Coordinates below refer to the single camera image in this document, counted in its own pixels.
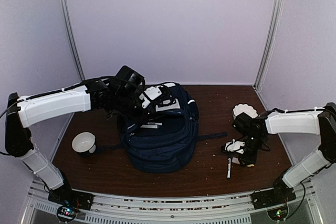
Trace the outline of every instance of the cup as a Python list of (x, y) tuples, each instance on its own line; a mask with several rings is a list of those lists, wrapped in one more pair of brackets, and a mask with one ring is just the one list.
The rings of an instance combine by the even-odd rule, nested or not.
[(72, 140), (72, 149), (79, 156), (87, 157), (96, 151), (96, 137), (90, 132), (82, 132)]

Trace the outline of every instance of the navy blue backpack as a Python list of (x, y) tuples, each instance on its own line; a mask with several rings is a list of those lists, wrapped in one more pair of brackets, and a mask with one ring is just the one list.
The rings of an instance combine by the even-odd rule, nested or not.
[(189, 163), (197, 140), (227, 135), (223, 132), (198, 137), (195, 100), (177, 83), (166, 86), (177, 106), (156, 108), (159, 116), (140, 127), (127, 116), (118, 117), (122, 146), (133, 166), (148, 173), (175, 172)]

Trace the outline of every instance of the dark brown wooden table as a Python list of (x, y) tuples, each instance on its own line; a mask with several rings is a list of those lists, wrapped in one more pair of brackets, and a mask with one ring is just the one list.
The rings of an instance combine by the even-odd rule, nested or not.
[(120, 142), (116, 119), (105, 120), (105, 112), (76, 113), (62, 140), (54, 164), (67, 175), (74, 189), (130, 196), (184, 197), (237, 193), (272, 186), (290, 162), (278, 136), (269, 137), (271, 152), (259, 151), (255, 167), (233, 164), (231, 180), (226, 179), (227, 157), (220, 146), (240, 137), (232, 127), (232, 109), (248, 103), (264, 110), (257, 94), (248, 86), (185, 86), (200, 110), (199, 134), (227, 131), (228, 136), (197, 143), (191, 162), (169, 174), (149, 174), (133, 168), (125, 150), (107, 150), (87, 158), (71, 148), (72, 139), (88, 131), (98, 145)]

